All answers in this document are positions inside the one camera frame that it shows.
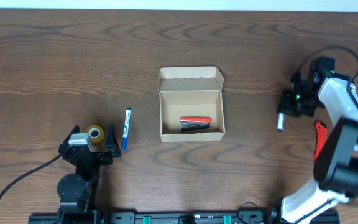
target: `tape roll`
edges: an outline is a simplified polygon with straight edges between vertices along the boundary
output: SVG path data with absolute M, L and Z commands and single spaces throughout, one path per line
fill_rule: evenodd
M 93 144 L 97 144 L 104 139 L 103 128 L 99 125 L 91 125 L 86 129 L 86 132 L 89 134 Z

